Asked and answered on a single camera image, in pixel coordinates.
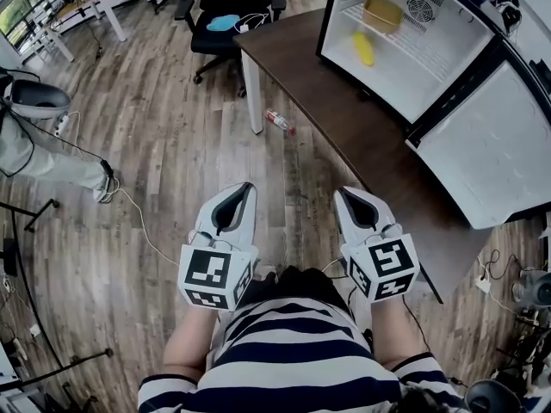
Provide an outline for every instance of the fridge shelf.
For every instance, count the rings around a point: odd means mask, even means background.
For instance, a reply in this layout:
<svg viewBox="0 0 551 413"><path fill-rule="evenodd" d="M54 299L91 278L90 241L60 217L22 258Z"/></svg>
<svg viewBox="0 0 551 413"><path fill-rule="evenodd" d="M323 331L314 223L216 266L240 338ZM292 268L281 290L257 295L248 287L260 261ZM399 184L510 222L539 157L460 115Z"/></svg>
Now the fridge shelf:
<svg viewBox="0 0 551 413"><path fill-rule="evenodd" d="M405 16L402 19L398 31L393 34L384 34L363 20L363 3L350 6L341 12L418 61L439 82L443 82L448 76L450 72L448 61L422 41L424 33L415 28L408 17Z"/></svg>

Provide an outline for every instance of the dark hair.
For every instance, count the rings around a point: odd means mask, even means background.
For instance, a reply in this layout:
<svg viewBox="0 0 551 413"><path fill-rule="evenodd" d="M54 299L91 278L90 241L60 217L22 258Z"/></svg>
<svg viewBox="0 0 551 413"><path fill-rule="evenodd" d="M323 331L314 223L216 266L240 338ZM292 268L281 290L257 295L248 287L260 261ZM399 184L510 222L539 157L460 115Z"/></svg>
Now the dark hair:
<svg viewBox="0 0 551 413"><path fill-rule="evenodd" d="M404 397L395 403L389 413L450 413L447 405L439 404L430 390L408 388Z"/></svg>

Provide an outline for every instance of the blue mask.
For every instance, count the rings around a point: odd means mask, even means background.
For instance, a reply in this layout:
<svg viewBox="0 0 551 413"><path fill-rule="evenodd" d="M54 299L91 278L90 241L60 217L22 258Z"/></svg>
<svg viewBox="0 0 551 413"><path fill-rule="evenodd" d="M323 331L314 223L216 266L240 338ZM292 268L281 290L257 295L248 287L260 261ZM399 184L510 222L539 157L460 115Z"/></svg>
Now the blue mask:
<svg viewBox="0 0 551 413"><path fill-rule="evenodd" d="M239 15L223 15L215 17L208 23L207 29L214 32L228 31L239 21Z"/></svg>

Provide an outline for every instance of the desk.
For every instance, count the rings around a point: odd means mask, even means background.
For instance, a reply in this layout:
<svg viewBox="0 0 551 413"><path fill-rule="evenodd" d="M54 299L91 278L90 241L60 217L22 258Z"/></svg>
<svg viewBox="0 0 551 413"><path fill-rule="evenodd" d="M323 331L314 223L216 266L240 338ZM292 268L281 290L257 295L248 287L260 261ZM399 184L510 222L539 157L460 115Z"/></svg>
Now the desk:
<svg viewBox="0 0 551 413"><path fill-rule="evenodd" d="M236 37L243 52L251 126L263 129L258 67L283 89L350 166L381 197L413 242L428 278L446 299L473 266L490 230L473 230L405 136L373 102L316 56L324 11L289 17Z"/></svg>
<svg viewBox="0 0 551 413"><path fill-rule="evenodd" d="M85 8L87 3L90 3L92 11L94 12L94 15L96 16L97 19L101 17L100 12L96 7L96 5L100 3L102 5L102 9L105 11L105 15L111 22L111 26L113 26L113 29L117 33L117 37L119 37L119 40L126 41L127 36L122 30L122 26L117 20L117 17L113 12L113 8L111 7L109 0L84 0L83 2L78 2L78 3L73 2L73 3L66 4L63 8L61 8L61 11L58 12L58 14L56 15L56 20L61 20L63 17L70 14L74 10L78 10L79 8Z"/></svg>

